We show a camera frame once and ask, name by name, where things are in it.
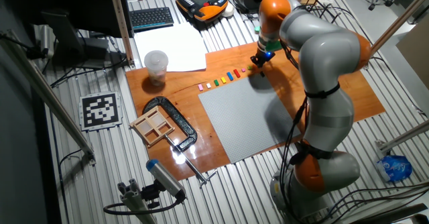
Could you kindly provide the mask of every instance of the wooden board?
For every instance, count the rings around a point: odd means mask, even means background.
[[[256,53],[257,44],[251,43],[243,46],[237,46],[226,50],[211,52],[206,54],[207,69],[196,72],[168,72],[166,84],[163,87],[154,87],[147,75],[147,70],[139,69],[127,72],[127,80],[137,116],[141,116],[146,103],[156,97],[167,97],[176,108],[185,116],[189,123],[198,133],[198,139],[194,147],[186,151],[186,156],[201,171],[206,172],[229,164],[229,159],[222,147],[213,126],[210,123],[199,98],[198,84],[206,88],[206,83],[212,85],[212,89],[217,88],[213,80],[217,79],[220,86],[221,77],[225,77],[226,84],[231,81],[227,77],[227,72],[233,74],[235,80],[248,77],[250,74],[257,74],[255,71],[241,72],[242,68],[253,65],[250,57]],[[298,59],[298,53],[294,52],[295,59]],[[240,72],[241,78],[237,79],[233,70]],[[283,51],[277,51],[276,56],[263,67],[265,75],[268,77],[271,85],[277,92],[282,103],[285,105],[289,114],[294,117],[299,106],[304,100],[304,87],[300,78],[300,73],[296,70]],[[376,114],[383,113],[385,110],[378,98],[375,96],[368,82],[360,72],[344,75],[340,77],[341,88],[350,95],[355,106],[355,121],[359,121]],[[219,99],[219,104],[228,104],[230,99]],[[166,119],[173,123],[166,115],[165,111],[160,112]],[[181,142],[185,135],[180,128],[172,124],[175,130],[169,135],[175,142]],[[149,157],[158,159],[178,180],[193,176],[194,173],[184,163],[180,157],[174,157],[174,153],[168,142],[162,139],[156,145],[148,149]]]

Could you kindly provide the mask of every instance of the white paper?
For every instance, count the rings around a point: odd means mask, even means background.
[[[161,50],[168,57],[168,72],[184,72],[206,68],[206,48],[200,32],[189,23],[148,30],[134,35],[143,67],[147,53]]]

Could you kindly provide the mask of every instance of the orange controller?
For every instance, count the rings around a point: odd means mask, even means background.
[[[213,21],[225,10],[228,0],[176,0],[176,3],[190,17],[199,21]]]

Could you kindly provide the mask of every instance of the blue plastic bag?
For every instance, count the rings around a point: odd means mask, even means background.
[[[410,177],[411,163],[405,156],[386,156],[377,162],[377,169],[385,181],[395,182]]]

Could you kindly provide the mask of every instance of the black device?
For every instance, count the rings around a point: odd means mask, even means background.
[[[135,10],[129,14],[134,32],[171,26],[174,23],[168,7]]]
[[[82,39],[77,29],[121,37],[112,0],[6,0],[24,22],[48,24],[58,40],[52,64],[102,68],[107,40]],[[133,36],[127,0],[121,0],[130,37]]]
[[[176,3],[190,17],[199,21],[213,21],[221,16],[228,5],[228,0],[176,0]]]

